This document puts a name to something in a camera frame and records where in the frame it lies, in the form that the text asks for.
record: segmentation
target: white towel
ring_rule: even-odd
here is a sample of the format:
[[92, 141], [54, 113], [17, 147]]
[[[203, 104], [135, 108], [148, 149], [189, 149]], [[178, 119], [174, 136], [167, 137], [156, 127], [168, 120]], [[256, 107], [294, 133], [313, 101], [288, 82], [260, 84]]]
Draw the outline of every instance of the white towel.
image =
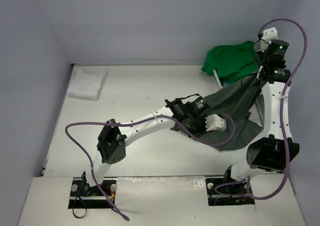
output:
[[89, 74], [81, 70], [75, 72], [67, 94], [69, 97], [97, 100], [104, 82], [106, 73]]

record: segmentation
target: black mounting bracket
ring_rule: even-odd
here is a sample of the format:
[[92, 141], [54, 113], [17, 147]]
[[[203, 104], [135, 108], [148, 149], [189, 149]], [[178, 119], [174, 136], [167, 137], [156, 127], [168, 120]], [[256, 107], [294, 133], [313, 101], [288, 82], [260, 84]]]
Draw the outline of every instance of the black mounting bracket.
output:
[[[107, 123], [116, 123], [114, 119]], [[99, 137], [97, 149], [101, 154], [102, 163], [114, 164], [126, 156], [126, 135], [122, 135], [118, 127], [104, 126]]]
[[[290, 161], [299, 153], [300, 145], [287, 139], [289, 144]], [[275, 139], [270, 134], [252, 143], [246, 152], [246, 161], [251, 168], [260, 168], [269, 172], [284, 170], [286, 167], [285, 142]]]

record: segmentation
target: bolt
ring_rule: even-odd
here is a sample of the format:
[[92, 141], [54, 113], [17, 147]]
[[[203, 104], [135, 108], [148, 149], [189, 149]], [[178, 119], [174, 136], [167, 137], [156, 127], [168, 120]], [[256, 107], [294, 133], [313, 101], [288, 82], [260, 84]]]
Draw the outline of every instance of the bolt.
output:
[[212, 187], [214, 186], [214, 184], [212, 182], [207, 184], [207, 188], [210, 190]]
[[78, 190], [78, 185], [73, 184], [73, 185], [71, 186], [71, 192], [76, 192], [77, 190]]
[[115, 184], [111, 184], [110, 185], [110, 189], [115, 192], [116, 191], [116, 185]]

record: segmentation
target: green cloth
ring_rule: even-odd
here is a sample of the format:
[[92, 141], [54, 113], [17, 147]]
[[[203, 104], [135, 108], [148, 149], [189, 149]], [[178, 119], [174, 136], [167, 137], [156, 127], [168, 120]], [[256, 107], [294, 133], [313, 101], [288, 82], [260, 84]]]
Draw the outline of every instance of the green cloth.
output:
[[253, 46], [254, 42], [247, 41], [235, 46], [214, 47], [207, 53], [201, 70], [208, 75], [216, 70], [222, 82], [232, 84], [258, 68], [252, 58]]

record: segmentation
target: black wire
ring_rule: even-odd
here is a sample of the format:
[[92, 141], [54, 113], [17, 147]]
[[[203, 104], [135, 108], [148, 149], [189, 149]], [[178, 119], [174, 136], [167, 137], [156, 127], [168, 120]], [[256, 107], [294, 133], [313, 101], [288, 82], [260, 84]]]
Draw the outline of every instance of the black wire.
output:
[[251, 87], [245, 87], [245, 86], [242, 84], [242, 81], [243, 81], [244, 78], [246, 78], [246, 77], [248, 77], [248, 76], [255, 76], [255, 77], [256, 77], [257, 74], [258, 74], [258, 73], [251, 73], [251, 74], [248, 74], [248, 75], [242, 77], [242, 79], [241, 79], [241, 81], [240, 81], [241, 87], [243, 87], [243, 88], [245, 88], [245, 89], [250, 89]]
[[212, 186], [212, 188], [210, 189], [210, 198], [209, 198], [209, 205], [210, 206], [211, 206], [211, 201], [212, 201], [212, 193], [214, 192], [213, 189], [214, 189], [214, 186]]
[[[87, 211], [88, 211], [87, 206], [86, 206], [84, 200], [80, 197], [80, 192], [81, 192], [82, 185], [83, 185], [83, 184], [81, 184], [81, 186], [80, 186], [80, 188], [79, 188], [79, 190], [78, 190], [78, 193], [76, 194], [76, 197], [75, 197], [75, 199], [74, 199], [74, 201], [73, 201], [73, 204], [72, 204], [72, 213], [73, 213], [73, 215], [74, 215], [75, 218], [84, 218], [84, 216], [86, 216]], [[83, 205], [83, 208], [85, 209], [85, 213], [84, 213], [83, 216], [77, 216], [77, 215], [75, 214], [75, 205], [76, 205], [77, 198], [79, 198], [80, 202], [81, 202], [82, 205]]]
[[184, 99], [187, 99], [187, 98], [193, 97], [193, 96], [200, 96], [200, 94], [195, 93], [195, 94], [189, 95], [189, 96], [187, 96], [187, 97], [179, 97], [179, 98], [176, 98], [176, 100], [184, 100]]

